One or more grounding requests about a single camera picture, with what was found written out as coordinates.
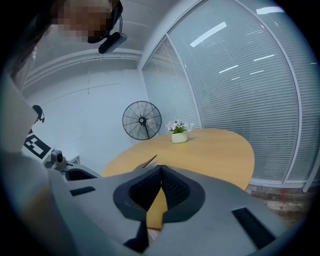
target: floor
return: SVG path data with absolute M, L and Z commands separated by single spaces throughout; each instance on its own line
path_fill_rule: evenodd
M 307 193 L 300 188 L 274 188 L 249 185 L 246 192 L 258 199 L 290 227 L 301 221 L 310 209 L 318 187 L 311 187 Z M 151 244 L 160 231 L 148 229 Z

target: black standing fan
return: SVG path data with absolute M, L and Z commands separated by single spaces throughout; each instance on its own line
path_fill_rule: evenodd
M 147 101 L 132 103 L 126 108 L 122 117 L 125 132 L 139 141 L 155 136 L 161 127 L 161 122 L 159 110 Z

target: black slot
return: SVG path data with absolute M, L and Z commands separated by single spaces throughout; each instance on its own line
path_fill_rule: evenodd
M 65 173 L 65 179 L 69 182 L 71 181 L 82 181 L 82 180 L 88 180 L 88 179 L 95 179 L 96 176 L 93 176 L 92 174 L 86 172 L 82 169 L 71 169 Z
M 86 186 L 86 187 L 70 190 L 70 193 L 72 196 L 75 197 L 75 196 L 86 194 L 92 191 L 95 191 L 95 189 L 92 186 Z
M 275 237 L 247 208 L 233 210 L 232 213 L 258 249 L 275 240 Z

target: wooden table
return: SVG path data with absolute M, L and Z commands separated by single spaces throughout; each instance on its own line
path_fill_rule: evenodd
M 245 190 L 254 172 L 255 157 L 249 142 L 242 136 L 222 129 L 195 129 L 188 141 L 171 142 L 171 134 L 155 136 L 120 153 L 104 169 L 109 177 L 133 171 L 138 165 L 157 157 L 150 163 L 190 170 L 218 178 Z M 161 189 L 147 212 L 147 226 L 162 228 L 162 215 L 167 203 Z

